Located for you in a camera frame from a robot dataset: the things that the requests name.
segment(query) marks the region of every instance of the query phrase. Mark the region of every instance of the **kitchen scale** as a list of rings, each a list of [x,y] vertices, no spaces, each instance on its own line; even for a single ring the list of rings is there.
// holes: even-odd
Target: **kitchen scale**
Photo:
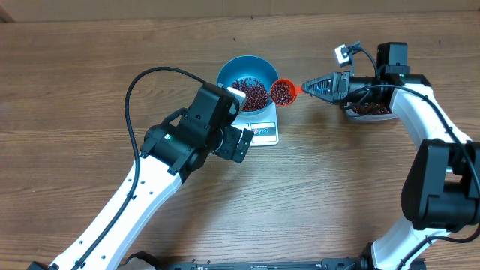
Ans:
[[[232,126],[253,131],[250,146],[276,146],[278,144],[277,108],[275,103],[255,112],[240,112]]]
[[[265,59],[255,55],[244,55],[228,61],[220,70],[217,85],[229,87],[236,80],[257,79],[270,93],[272,84],[279,76],[275,68]],[[238,129],[253,131],[250,146],[276,146],[278,144],[277,107],[268,98],[267,106],[254,112],[240,112],[232,123]]]

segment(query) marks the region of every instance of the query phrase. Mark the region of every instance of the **beans in gripper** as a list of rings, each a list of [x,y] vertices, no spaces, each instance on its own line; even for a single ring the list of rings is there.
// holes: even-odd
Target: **beans in gripper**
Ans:
[[[285,82],[275,83],[271,87],[270,97],[276,104],[288,104],[293,99],[293,96],[290,93],[290,85],[286,84]]]
[[[255,78],[237,79],[232,83],[232,87],[247,95],[247,101],[243,106],[244,112],[253,112],[267,107],[269,103],[269,93],[265,85]]]

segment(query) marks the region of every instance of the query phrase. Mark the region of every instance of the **blue bowl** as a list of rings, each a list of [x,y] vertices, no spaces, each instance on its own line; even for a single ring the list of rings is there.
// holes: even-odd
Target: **blue bowl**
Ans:
[[[223,84],[225,87],[231,86],[236,80],[251,78],[259,80],[265,85],[267,92],[270,93],[272,84],[279,79],[275,68],[263,58],[255,55],[243,55],[228,61],[220,70],[217,78],[217,85]],[[272,99],[268,98],[268,105],[272,104]],[[241,112],[244,116],[253,116],[263,112],[266,109],[259,109],[254,112]]]

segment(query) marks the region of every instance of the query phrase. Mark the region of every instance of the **red beans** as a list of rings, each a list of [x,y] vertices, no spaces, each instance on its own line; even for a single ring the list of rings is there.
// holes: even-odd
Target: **red beans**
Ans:
[[[243,107],[244,112],[253,112],[267,107],[269,93],[265,89],[265,85],[258,79],[237,79],[232,83],[232,87],[247,94],[247,101]]]
[[[384,114],[392,113],[392,111],[389,108],[387,108],[385,105],[381,103],[368,103],[364,106],[353,107],[352,110],[357,114],[365,114],[372,110],[374,111],[372,113],[369,113],[371,115],[384,115]]]
[[[271,87],[270,97],[276,104],[288,104],[293,99],[292,94],[290,94],[290,85],[285,82],[275,83]]]

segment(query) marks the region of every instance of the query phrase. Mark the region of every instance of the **bowl rim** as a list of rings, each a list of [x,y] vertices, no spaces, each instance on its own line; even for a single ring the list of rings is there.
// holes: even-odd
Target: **bowl rim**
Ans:
[[[222,70],[223,70],[228,64],[230,64],[230,62],[233,62],[233,61],[236,60],[236,59],[240,59],[240,58],[244,58],[244,57],[245,57],[245,58],[256,58],[256,59],[259,59],[259,60],[264,61],[265,63],[267,63],[268,65],[270,65],[270,67],[273,69],[273,71],[275,72],[275,74],[277,74],[277,79],[276,79],[276,80],[280,79],[280,75],[278,75],[277,69],[275,69],[275,67],[273,66],[273,64],[270,63],[269,61],[265,60],[264,58],[262,58],[262,57],[260,57],[260,56],[258,56],[258,55],[240,55],[240,56],[237,56],[237,57],[235,57],[235,58],[230,59],[227,63],[225,63],[225,64],[223,65],[223,67],[220,69],[220,71],[218,71],[218,75],[217,75],[217,85],[218,85],[218,83],[221,83],[221,82],[218,81],[218,79],[220,78],[220,74],[221,74]],[[255,116],[255,115],[259,114],[259,113],[264,112],[264,111],[267,109],[267,107],[271,106],[272,104],[275,104],[275,102],[273,102],[272,98],[271,98],[269,95],[268,95],[268,100],[269,100],[269,102],[268,102],[267,106],[265,106],[265,108],[258,109],[258,110],[253,111],[253,112],[240,112],[239,115],[242,115],[242,116]]]

